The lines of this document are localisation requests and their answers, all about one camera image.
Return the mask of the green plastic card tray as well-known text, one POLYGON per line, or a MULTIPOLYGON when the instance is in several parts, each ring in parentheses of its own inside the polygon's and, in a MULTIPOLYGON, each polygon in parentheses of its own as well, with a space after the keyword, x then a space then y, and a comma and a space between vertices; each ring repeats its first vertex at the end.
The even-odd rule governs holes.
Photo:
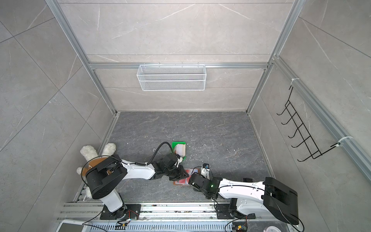
POLYGON ((184 159, 186 156, 186 142, 172 142, 172 148, 177 156, 184 159))

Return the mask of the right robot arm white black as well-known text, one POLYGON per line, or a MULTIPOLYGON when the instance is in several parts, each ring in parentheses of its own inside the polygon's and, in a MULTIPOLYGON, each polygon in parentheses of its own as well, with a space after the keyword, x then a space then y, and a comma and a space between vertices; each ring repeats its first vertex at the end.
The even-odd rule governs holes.
POLYGON ((237 182, 220 177, 210 180, 193 173, 189 185, 207 199, 230 199, 231 211, 241 216, 273 216, 286 224, 300 223, 297 192, 273 177, 260 182, 237 182))

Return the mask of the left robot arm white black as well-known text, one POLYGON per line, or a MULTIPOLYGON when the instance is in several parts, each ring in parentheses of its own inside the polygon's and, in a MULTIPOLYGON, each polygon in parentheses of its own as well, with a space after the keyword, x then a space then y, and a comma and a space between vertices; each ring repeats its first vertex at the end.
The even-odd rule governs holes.
POLYGON ((86 171, 83 177, 91 196, 104 204, 104 210, 115 213, 125 209, 122 197, 116 191, 124 179, 154 180, 167 176, 170 181, 186 179, 189 174, 178 164, 179 155, 168 154, 158 161, 136 163, 120 159, 118 155, 105 156, 102 161, 86 171))

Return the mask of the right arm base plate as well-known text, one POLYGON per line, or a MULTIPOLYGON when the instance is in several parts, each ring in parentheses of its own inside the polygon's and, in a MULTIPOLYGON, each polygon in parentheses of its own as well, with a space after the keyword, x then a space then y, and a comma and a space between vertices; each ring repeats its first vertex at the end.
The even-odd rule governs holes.
POLYGON ((232 209, 229 204, 215 204, 214 209, 216 211, 217 219, 256 219, 254 213, 244 215, 236 209, 232 209))

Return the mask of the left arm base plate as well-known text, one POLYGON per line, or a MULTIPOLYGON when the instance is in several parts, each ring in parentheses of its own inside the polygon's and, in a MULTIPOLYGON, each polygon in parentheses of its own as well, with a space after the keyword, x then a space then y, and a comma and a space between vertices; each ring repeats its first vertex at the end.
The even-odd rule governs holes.
POLYGON ((141 211, 141 204, 124 205, 115 212, 110 212, 108 207, 104 205, 100 214, 100 220, 128 220, 138 219, 141 211))

